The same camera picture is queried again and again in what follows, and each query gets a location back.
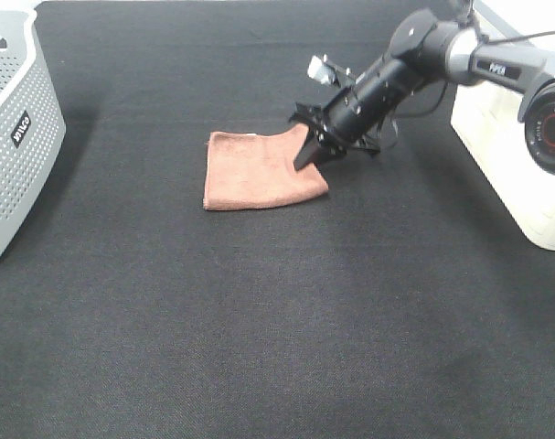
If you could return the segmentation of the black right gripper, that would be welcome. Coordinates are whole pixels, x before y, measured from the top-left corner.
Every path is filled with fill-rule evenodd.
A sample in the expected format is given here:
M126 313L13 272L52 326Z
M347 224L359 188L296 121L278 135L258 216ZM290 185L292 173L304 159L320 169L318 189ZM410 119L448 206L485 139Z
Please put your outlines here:
M359 151L369 156L379 153L378 137L362 134L357 140L344 140L327 124L325 111L318 105L297 102L289 121L308 128L304 143L293 161L295 171L301 171L312 163L342 159L348 151Z

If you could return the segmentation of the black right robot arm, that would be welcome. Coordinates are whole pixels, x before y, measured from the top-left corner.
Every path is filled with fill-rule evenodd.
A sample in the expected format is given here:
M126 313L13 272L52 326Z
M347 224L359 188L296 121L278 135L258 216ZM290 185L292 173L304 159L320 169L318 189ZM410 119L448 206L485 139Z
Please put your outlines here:
M473 11L442 21L425 8L399 24L386 51L359 75L327 56L312 57L308 76L339 91L324 107L296 105L291 119L308 133L294 169L336 160L350 149L376 155L380 140L369 131L379 130L407 97L438 80L464 86L486 80L521 94L518 122L529 155L555 175L555 51L526 40L490 39Z

